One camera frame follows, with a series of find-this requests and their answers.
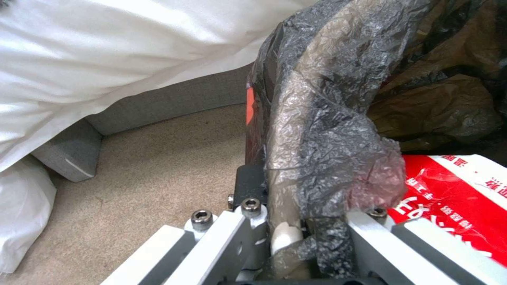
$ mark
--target red packaging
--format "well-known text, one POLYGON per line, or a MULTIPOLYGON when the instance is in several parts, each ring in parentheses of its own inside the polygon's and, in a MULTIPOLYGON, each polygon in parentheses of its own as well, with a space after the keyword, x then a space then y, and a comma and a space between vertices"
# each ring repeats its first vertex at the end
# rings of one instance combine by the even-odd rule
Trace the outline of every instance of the red packaging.
POLYGON ((479 155, 404 159, 408 192, 393 221, 424 217, 507 267, 507 169, 479 155))

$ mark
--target white duvet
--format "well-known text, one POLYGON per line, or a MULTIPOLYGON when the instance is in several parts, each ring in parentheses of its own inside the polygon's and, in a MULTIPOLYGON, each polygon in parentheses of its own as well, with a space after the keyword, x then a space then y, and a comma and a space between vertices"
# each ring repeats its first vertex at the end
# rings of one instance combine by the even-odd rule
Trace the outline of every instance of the white duvet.
POLYGON ((0 171, 115 101, 252 62, 316 0, 13 0, 0 9, 0 171))

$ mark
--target hex socket screw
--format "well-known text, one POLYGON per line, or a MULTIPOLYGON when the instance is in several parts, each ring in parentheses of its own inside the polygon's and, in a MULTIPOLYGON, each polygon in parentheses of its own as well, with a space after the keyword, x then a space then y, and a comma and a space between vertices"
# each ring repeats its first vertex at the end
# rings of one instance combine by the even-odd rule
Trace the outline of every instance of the hex socket screw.
POLYGON ((241 203, 241 213, 247 218, 255 218, 261 214, 261 202, 256 198, 246 198, 241 203))
POLYGON ((213 224, 213 214, 210 210, 201 209, 192 213, 190 217, 192 228, 196 231, 205 231, 213 224))
POLYGON ((370 217, 372 217, 375 221, 380 224, 384 224, 387 219, 387 210, 384 208, 375 208, 366 212, 370 217))

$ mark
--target white pillow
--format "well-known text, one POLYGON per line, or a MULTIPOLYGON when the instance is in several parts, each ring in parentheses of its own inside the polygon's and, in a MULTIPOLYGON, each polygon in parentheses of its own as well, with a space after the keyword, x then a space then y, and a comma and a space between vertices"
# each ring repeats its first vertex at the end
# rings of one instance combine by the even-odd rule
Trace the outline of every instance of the white pillow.
POLYGON ((16 270, 46 226, 55 194, 42 163, 32 156, 0 173, 0 272, 16 270))

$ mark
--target bolt head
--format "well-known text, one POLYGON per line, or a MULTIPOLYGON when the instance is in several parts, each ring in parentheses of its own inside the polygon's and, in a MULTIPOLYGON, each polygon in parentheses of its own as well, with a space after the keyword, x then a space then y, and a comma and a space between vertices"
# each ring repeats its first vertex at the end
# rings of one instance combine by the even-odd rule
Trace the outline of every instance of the bolt head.
POLYGON ((227 209, 232 210, 234 208, 234 194, 227 195, 227 209))
POLYGON ((387 219, 387 210, 384 208, 375 208, 366 212, 370 217, 380 224, 384 224, 387 219))
POLYGON ((213 224, 213 214, 210 210, 201 209, 192 213, 190 217, 192 227, 196 231, 205 231, 213 224))
POLYGON ((241 212, 247 218, 254 218, 261 214, 261 202, 256 198, 246 198, 241 203, 241 212))

